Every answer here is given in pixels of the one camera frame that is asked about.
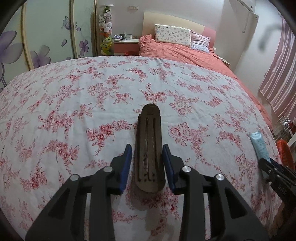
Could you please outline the pink left nightstand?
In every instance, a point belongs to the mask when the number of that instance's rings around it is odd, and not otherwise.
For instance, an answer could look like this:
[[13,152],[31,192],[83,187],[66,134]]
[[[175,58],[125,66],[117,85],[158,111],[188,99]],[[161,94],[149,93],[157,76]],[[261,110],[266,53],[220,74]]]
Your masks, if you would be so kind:
[[113,43],[114,55],[138,56],[139,39],[124,40]]

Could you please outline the floral white pillow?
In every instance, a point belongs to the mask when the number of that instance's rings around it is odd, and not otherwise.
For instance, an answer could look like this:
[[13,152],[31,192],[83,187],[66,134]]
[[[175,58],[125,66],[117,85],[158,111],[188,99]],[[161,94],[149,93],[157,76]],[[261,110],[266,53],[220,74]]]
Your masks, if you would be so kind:
[[155,24],[154,39],[156,42],[191,47],[191,30],[176,26]]

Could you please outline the plush toy tower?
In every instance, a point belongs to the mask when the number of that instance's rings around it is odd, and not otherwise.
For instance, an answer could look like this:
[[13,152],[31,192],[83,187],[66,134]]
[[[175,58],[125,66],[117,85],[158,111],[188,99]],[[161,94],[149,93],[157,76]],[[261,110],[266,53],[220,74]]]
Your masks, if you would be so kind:
[[112,4],[100,6],[98,16],[99,53],[105,56],[113,55],[112,6]]

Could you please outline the wall socket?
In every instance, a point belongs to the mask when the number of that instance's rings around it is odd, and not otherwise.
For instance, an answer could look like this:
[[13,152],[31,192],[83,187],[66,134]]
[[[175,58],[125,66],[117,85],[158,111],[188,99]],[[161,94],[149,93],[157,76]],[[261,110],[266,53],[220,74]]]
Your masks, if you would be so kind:
[[139,6],[136,6],[136,5],[130,5],[130,6],[129,6],[129,9],[131,9],[131,10],[138,10],[138,9],[139,9]]

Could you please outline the orange plastic basket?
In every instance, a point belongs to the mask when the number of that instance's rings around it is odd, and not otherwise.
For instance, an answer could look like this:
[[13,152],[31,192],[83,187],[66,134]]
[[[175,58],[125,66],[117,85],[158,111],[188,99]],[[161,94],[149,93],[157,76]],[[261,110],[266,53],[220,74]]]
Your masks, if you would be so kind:
[[295,165],[292,157],[291,150],[285,140],[278,140],[276,142],[278,152],[280,154],[280,159],[283,166],[288,166],[292,170],[295,170]]

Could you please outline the white mug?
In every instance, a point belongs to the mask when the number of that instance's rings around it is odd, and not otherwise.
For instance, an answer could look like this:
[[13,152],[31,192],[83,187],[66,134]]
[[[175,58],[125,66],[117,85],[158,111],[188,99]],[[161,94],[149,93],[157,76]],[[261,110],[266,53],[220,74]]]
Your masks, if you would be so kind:
[[126,40],[132,40],[132,35],[131,34],[126,35],[126,38],[125,39]]

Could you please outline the salmon pink duvet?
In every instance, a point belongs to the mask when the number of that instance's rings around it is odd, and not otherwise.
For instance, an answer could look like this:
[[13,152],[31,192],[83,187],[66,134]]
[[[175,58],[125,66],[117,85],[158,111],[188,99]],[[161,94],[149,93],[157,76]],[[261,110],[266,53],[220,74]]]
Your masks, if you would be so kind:
[[227,67],[222,60],[210,48],[209,53],[191,49],[189,47],[173,44],[156,42],[152,35],[145,35],[139,39],[139,55],[143,57],[156,57],[178,61],[182,63],[197,65],[209,70],[216,71],[235,79],[238,84],[245,90],[252,99],[268,127],[272,129],[271,119],[260,101],[252,94],[252,92],[243,84],[242,81]]

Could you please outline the beige pink headboard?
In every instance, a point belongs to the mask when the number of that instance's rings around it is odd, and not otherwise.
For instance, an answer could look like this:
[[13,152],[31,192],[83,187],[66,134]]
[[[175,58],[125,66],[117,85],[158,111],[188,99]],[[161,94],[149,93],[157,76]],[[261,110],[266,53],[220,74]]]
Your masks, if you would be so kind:
[[178,18],[176,16],[152,13],[146,11],[144,13],[143,25],[142,25],[142,36],[151,34],[154,37],[154,25],[170,25],[182,28],[188,28],[194,32],[201,34],[206,37],[210,37],[209,47],[213,48],[216,40],[216,31],[203,26],[199,23],[189,21],[186,19]]

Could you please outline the sliding wardrobe with flowers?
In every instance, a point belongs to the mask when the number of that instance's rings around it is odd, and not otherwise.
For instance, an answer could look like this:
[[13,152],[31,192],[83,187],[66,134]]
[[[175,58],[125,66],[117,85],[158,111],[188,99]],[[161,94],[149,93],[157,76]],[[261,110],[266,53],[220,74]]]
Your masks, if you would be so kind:
[[1,34],[1,89],[50,63],[96,55],[96,1],[26,1]]

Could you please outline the brown hair clip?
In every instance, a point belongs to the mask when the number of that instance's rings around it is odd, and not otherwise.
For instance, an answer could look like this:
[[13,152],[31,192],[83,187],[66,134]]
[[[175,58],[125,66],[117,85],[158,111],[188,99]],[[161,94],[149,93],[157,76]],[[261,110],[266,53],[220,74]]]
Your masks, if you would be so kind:
[[161,113],[150,103],[138,116],[135,141],[134,178],[144,192],[157,193],[165,186],[162,146]]

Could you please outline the light blue tube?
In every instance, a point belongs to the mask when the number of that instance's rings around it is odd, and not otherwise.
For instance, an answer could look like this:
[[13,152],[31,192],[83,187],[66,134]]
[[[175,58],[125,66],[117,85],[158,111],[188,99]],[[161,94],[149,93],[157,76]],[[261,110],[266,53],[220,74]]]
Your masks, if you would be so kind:
[[262,133],[257,131],[257,132],[251,133],[249,137],[255,149],[258,161],[260,159],[265,159],[266,161],[270,162],[269,153],[268,153],[264,138],[262,136]]

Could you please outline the striped pink pillow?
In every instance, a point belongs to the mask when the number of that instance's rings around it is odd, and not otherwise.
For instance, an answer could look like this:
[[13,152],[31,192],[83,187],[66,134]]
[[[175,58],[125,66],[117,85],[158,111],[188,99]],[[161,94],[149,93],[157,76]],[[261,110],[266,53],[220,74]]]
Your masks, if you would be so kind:
[[191,32],[191,48],[193,50],[209,53],[210,37],[203,36],[194,31]]

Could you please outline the right nightstand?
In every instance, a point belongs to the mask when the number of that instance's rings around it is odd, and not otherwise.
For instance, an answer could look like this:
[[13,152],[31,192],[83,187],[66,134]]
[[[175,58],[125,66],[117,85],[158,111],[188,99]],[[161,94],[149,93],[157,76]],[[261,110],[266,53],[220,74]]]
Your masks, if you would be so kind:
[[227,61],[227,60],[225,60],[224,58],[222,58],[222,57],[219,57],[219,59],[229,68],[230,67],[230,63]]

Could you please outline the pink curtain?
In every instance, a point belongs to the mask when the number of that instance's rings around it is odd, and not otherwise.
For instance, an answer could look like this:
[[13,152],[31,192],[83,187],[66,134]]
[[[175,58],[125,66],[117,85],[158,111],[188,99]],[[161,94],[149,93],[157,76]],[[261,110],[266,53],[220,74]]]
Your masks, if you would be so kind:
[[259,87],[278,116],[295,118],[295,35],[283,20],[274,59]]

